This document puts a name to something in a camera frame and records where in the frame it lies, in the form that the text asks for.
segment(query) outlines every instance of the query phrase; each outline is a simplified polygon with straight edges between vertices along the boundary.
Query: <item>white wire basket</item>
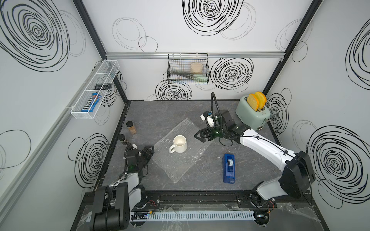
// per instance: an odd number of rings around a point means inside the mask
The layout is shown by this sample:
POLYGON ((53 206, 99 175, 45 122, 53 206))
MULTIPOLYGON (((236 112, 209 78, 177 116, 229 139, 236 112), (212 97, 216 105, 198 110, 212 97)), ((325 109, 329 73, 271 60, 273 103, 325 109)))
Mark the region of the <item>white wire basket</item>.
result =
POLYGON ((103 88, 107 84, 114 84, 113 79, 116 76, 119 68, 120 66, 117 60, 103 61, 98 71, 87 84, 84 92, 81 94, 80 98, 77 100, 76 104, 71 110, 71 114, 76 119, 93 119, 95 117, 101 102, 104 100, 105 95, 109 91, 109 89, 103 90, 103 88), (97 102, 95 102, 95 98, 91 99, 92 96, 97 96, 97 102))

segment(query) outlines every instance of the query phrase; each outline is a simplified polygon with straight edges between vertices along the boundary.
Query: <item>white mug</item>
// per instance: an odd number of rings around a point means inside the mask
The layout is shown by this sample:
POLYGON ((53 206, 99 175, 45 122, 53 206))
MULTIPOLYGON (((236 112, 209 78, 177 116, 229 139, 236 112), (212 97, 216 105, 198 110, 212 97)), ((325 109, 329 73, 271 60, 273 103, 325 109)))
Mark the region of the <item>white mug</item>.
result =
POLYGON ((175 136, 174 144, 169 147, 169 153, 177 152, 183 153, 188 148, 188 143, 186 142, 186 138, 182 135, 175 136))

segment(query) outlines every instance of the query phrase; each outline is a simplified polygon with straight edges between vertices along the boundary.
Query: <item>jar lid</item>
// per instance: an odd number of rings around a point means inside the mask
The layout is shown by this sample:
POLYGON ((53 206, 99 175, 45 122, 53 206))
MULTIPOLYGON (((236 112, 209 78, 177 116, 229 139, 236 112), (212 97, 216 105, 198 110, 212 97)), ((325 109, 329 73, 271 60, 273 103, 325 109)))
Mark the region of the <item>jar lid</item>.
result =
POLYGON ((120 141, 125 141, 126 137, 125 137, 125 135, 124 135, 124 134, 120 134, 120 135, 118 136, 118 139, 119 139, 120 141))
POLYGON ((134 125, 134 123, 132 121, 127 121, 126 123, 126 126, 129 128, 129 127, 132 127, 134 125))

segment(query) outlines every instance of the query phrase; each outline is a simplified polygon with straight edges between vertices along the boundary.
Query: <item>marble surface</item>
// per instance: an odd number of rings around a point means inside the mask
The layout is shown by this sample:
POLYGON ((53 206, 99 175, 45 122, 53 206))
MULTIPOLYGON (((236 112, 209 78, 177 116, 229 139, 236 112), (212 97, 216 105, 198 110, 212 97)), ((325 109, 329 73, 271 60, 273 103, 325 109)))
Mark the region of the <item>marble surface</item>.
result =
MULTIPOLYGON (((239 101, 219 101, 219 108, 226 109, 236 123, 240 120, 235 113, 239 101)), ((132 101, 128 110, 122 133, 138 149, 154 145, 177 124, 189 118, 196 126, 206 127, 200 115, 210 111, 210 101, 132 101), (126 127, 127 121, 133 121, 138 133, 131 135, 126 127)), ((263 137, 274 138, 266 125, 258 131, 263 137)), ((225 145, 229 140, 221 139, 225 145)), ((124 169, 125 146, 117 143, 103 185, 113 183, 124 169)), ((268 181, 281 175, 280 170, 263 156, 252 149, 234 143, 231 147, 222 146, 218 139, 206 149, 200 159, 175 184, 165 171, 153 161, 148 164, 149 173, 141 184, 147 190, 241 190, 252 189, 261 181, 268 181), (222 157, 225 153, 235 155, 235 184, 222 181, 222 157)))

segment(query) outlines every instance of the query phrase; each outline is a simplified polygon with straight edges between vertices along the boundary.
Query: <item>aluminum rail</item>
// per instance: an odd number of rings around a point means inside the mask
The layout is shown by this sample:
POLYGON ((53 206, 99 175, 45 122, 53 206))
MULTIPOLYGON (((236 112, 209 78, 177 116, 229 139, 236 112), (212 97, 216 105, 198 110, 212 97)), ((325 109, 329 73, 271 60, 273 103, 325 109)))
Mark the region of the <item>aluminum rail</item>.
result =
POLYGON ((181 54, 181 58, 196 58, 198 54, 208 53, 208 58, 284 58, 283 51, 262 51, 262 52, 120 52, 107 53, 107 59, 147 59, 165 58, 168 55, 181 54))

